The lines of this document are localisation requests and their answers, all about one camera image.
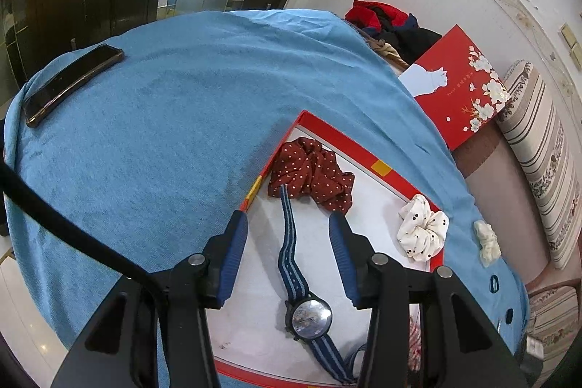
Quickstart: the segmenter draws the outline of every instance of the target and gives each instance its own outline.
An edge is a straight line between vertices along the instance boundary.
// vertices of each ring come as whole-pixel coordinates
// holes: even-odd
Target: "blue gripper pad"
[[[226,226],[224,235],[231,238],[222,265],[220,266],[219,286],[216,301],[223,306],[231,297],[235,286],[236,274],[239,272],[240,259],[243,256],[244,245],[247,241],[247,215],[242,211],[235,211]]]
[[[350,224],[347,223],[344,215],[340,211],[333,211],[330,216],[331,247],[334,250],[335,261],[338,264],[346,297],[351,300],[354,306],[357,306],[360,302],[360,292],[357,286],[356,266],[351,259],[346,242],[346,237],[349,234],[353,235]]]

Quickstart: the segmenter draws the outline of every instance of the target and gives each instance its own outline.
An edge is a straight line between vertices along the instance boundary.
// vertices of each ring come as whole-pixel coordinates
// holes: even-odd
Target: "phone screen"
[[[92,75],[87,77],[83,84],[91,79],[93,75],[115,63],[116,61],[113,61],[115,57],[118,57],[120,60],[122,56],[123,50],[113,48],[110,45],[100,45],[82,57],[76,59],[26,100],[24,104],[24,113],[26,117],[28,119],[34,118],[56,97],[71,88],[72,85],[84,78],[84,76],[87,76],[92,72]]]

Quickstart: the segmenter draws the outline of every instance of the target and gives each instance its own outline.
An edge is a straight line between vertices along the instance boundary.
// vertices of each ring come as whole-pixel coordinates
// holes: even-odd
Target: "light switch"
[[[568,24],[564,24],[561,28],[561,31],[564,40],[566,41],[568,46],[572,48],[576,44],[576,37],[574,36],[574,32],[572,32],[572,29]]]
[[[580,43],[576,43],[573,48],[570,50],[570,56],[572,60],[574,60],[574,64],[578,70],[582,69],[582,47]]]

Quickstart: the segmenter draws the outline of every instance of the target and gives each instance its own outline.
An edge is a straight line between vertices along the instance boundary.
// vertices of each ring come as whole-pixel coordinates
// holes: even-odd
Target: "blue tablecloth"
[[[483,268],[473,234],[481,215],[445,143],[386,62],[342,20],[309,10],[201,12],[107,43],[126,59],[28,128],[24,98],[88,49],[58,57],[17,95],[4,131],[7,163],[75,224],[148,271],[170,268],[222,232],[307,109],[446,212],[445,263],[495,325],[513,308],[501,335],[516,349],[529,312],[523,284],[502,259]],[[119,275],[10,202],[7,212],[28,289],[70,346]]]

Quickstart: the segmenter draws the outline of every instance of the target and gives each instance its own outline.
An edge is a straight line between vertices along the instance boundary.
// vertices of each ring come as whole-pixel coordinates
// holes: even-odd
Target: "smartphone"
[[[101,71],[123,60],[123,50],[103,44],[59,71],[24,101],[26,125],[37,127],[52,110]]]

